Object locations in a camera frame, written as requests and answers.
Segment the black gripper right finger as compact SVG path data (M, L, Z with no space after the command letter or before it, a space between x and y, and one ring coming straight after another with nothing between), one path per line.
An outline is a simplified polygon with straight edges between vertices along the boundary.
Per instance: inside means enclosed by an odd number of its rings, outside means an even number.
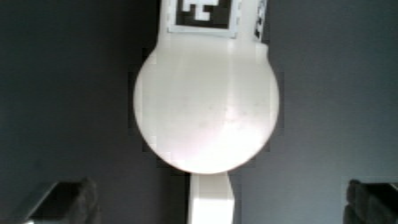
M342 224L398 224L398 183L347 182Z

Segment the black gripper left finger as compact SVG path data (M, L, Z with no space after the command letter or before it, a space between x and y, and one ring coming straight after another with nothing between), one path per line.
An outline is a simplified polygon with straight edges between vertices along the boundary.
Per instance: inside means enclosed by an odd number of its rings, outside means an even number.
M22 224L101 224L97 187L88 178L49 185Z

